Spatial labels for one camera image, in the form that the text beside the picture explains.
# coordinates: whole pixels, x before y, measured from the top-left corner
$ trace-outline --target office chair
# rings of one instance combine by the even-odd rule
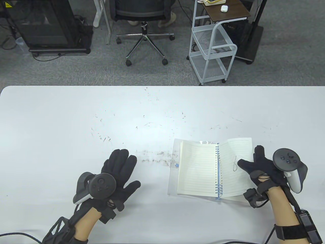
[[[171,16],[171,0],[108,0],[110,4],[110,15],[114,21],[130,20],[141,21],[140,34],[117,35],[116,43],[121,44],[121,37],[140,37],[132,50],[127,54],[125,64],[132,65],[129,57],[133,51],[144,40],[148,41],[162,56],[163,65],[168,64],[166,56],[151,40],[151,36],[168,36],[171,41],[175,39],[174,33],[154,34],[148,32],[147,21],[169,20]]]

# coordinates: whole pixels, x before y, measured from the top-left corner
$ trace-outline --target notebook page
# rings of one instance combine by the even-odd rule
[[[240,159],[253,160],[251,138],[229,139],[225,143],[219,144],[219,153],[223,180],[222,198],[241,195],[247,189],[254,187],[249,175],[237,165]]]
[[[216,144],[182,141],[178,168],[177,193],[217,197]]]

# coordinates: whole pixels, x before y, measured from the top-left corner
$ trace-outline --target forearm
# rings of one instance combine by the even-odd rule
[[[270,199],[275,222],[278,226],[298,225],[299,221],[280,186],[270,188],[267,192]],[[308,244],[307,238],[297,240],[280,240],[281,244]]]
[[[88,213],[85,214],[75,225],[76,233],[74,238],[80,241],[86,241],[88,236],[96,224],[97,220],[100,219],[101,213],[95,208],[91,208]]]

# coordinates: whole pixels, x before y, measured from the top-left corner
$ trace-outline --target white table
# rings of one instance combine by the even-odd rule
[[[94,0],[94,3],[95,3],[95,6],[96,6],[96,15],[95,15],[95,18],[94,18],[94,23],[93,23],[93,26],[95,28],[97,28],[99,26],[99,22],[100,22],[100,18],[103,14],[103,8],[100,4],[100,0]]]
[[[174,138],[252,137],[267,157],[288,147],[309,167],[295,197],[325,238],[324,104],[325,87],[7,87],[0,95],[0,230],[42,240],[58,217],[72,215],[80,174],[99,173],[113,149],[127,148],[138,158],[130,180],[142,186],[113,221],[97,223],[89,243],[262,243],[274,224],[269,204],[167,195]]]

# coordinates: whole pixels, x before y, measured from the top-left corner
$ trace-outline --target shoe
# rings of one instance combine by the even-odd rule
[[[169,21],[165,21],[165,20],[160,20],[158,22],[158,27],[159,28],[164,28],[164,27],[167,27],[169,25],[171,25],[172,23],[174,23],[176,20],[176,14],[171,12],[170,13],[170,20]]]
[[[130,21],[128,20],[129,24],[132,25],[132,26],[136,26],[139,24],[139,21]]]

